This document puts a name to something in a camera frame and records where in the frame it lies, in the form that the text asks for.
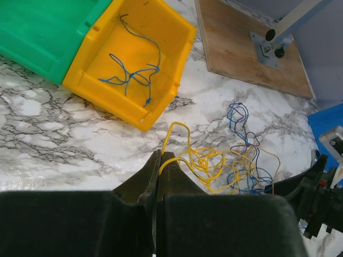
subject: black knob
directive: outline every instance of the black knob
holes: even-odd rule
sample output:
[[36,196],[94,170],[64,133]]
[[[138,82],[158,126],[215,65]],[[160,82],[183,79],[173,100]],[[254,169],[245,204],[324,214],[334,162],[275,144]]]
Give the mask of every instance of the black knob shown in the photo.
[[283,56],[285,55],[285,49],[283,47],[280,47],[274,51],[274,54],[278,58],[283,58]]
[[266,37],[265,37],[266,40],[267,41],[273,40],[274,37],[275,37],[275,34],[276,34],[275,30],[273,30],[273,29],[268,30],[267,33],[266,33]]

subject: marble countertop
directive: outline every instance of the marble countertop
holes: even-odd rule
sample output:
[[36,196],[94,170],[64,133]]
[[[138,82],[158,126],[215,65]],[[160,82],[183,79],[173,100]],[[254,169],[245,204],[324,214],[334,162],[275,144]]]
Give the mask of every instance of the marble countertop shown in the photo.
[[[198,28],[193,0],[167,2]],[[226,118],[233,102],[248,107],[248,129],[280,157],[277,180],[310,166],[316,144],[307,115],[318,110],[315,101],[208,72],[199,29],[178,96],[147,133],[0,57],[0,190],[111,190],[161,148],[174,121],[190,127],[194,146],[229,148],[240,142]],[[186,141],[177,128],[167,150],[178,154]],[[260,164],[273,173],[278,163],[262,155]],[[222,177],[218,186],[225,183]],[[331,256],[329,246],[320,246],[334,245],[334,236],[307,243],[311,256]]]

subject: black plastic part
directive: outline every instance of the black plastic part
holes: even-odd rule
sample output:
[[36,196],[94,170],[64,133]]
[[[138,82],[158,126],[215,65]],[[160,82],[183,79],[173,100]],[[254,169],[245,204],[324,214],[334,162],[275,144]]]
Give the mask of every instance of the black plastic part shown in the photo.
[[292,208],[278,196],[167,195],[158,257],[307,256]]
[[[304,235],[317,236],[322,224],[343,232],[343,189],[331,189],[336,168],[324,172],[327,156],[321,155],[307,171],[277,182],[275,194],[283,196],[293,207],[298,220],[308,222]],[[270,192],[272,185],[265,187]]]
[[331,234],[331,232],[332,232],[332,228],[331,227],[326,227],[326,233],[329,233],[329,234]]
[[[135,208],[141,214],[141,217],[137,218],[140,220],[137,228],[141,230],[142,237],[130,239],[138,241],[140,244],[140,253],[135,253],[138,254],[135,256],[151,256],[156,252],[156,234],[152,228],[155,227],[155,199],[160,165],[161,151],[158,150],[151,155],[141,170],[113,190],[124,204]],[[123,242],[123,244],[128,248],[132,247],[131,243]]]
[[[307,171],[296,175],[294,177],[288,178],[283,181],[274,183],[274,194],[280,196],[286,196],[292,193],[302,181],[303,178],[309,178],[310,180],[315,180],[319,174],[322,174],[327,163],[327,156],[321,155],[318,161]],[[266,193],[272,193],[272,184],[267,185],[264,189]]]
[[266,40],[272,41],[274,39],[274,37],[275,37],[275,30],[273,30],[273,29],[268,30],[266,33]]
[[[174,158],[175,155],[165,152],[162,162]],[[207,195],[180,168],[178,163],[169,163],[159,177],[159,189],[156,199],[156,245],[157,256],[165,256],[165,210],[163,200],[165,195]]]
[[0,256],[148,256],[141,214],[111,191],[5,192],[0,210]]
[[274,51],[274,54],[277,58],[283,58],[285,56],[285,49],[284,47],[279,47]]
[[331,140],[331,146],[342,156],[343,154],[343,140],[340,137],[336,137]]

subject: plastic storage bin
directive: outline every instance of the plastic storage bin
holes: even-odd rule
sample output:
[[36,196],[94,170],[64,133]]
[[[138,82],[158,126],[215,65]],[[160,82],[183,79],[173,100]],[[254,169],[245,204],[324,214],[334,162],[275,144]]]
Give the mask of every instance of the plastic storage bin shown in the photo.
[[[161,50],[160,71],[151,76],[151,101],[145,107],[148,87],[132,80],[125,96],[125,85],[99,80],[125,79],[123,69],[109,54],[118,56],[130,72],[158,62],[156,45],[130,34],[120,22],[124,14],[128,29],[155,41]],[[195,35],[196,28],[163,0],[115,0],[88,32],[63,86],[147,131],[176,96]]]
[[111,0],[0,0],[0,54],[61,84]]

